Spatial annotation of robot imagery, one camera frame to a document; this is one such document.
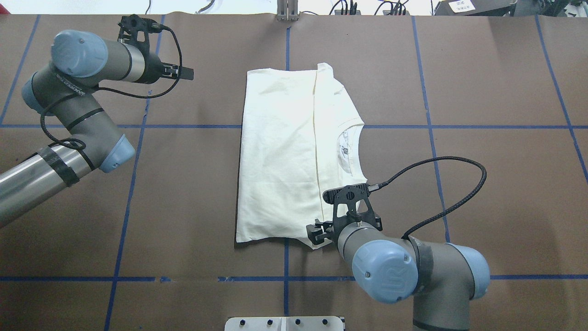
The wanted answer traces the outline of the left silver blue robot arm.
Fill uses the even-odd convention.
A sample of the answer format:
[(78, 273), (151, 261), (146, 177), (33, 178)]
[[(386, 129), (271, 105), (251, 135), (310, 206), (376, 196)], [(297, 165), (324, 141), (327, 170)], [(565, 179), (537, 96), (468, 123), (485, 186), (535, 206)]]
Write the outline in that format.
[(193, 80), (194, 71), (164, 63), (150, 49), (150, 34), (174, 30), (136, 14), (120, 19), (116, 40), (92, 32), (59, 32), (51, 60), (22, 88), (26, 105), (40, 116), (40, 127), (51, 143), (1, 175), (0, 221), (4, 228), (60, 191), (99, 169), (111, 172), (132, 159), (135, 149), (94, 97), (97, 91), (135, 94), (101, 87), (102, 81), (153, 84), (160, 78)]

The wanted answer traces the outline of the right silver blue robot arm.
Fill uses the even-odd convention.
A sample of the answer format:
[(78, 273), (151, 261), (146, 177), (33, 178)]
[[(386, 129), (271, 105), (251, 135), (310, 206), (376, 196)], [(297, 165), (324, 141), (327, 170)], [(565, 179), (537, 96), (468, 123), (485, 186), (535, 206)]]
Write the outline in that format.
[(491, 282), (485, 257), (453, 243), (387, 237), (369, 202), (374, 189), (359, 183), (325, 191), (333, 218), (307, 225), (307, 237), (315, 245), (336, 244), (372, 299), (394, 304), (413, 296), (415, 331), (468, 331), (470, 302), (483, 297)]

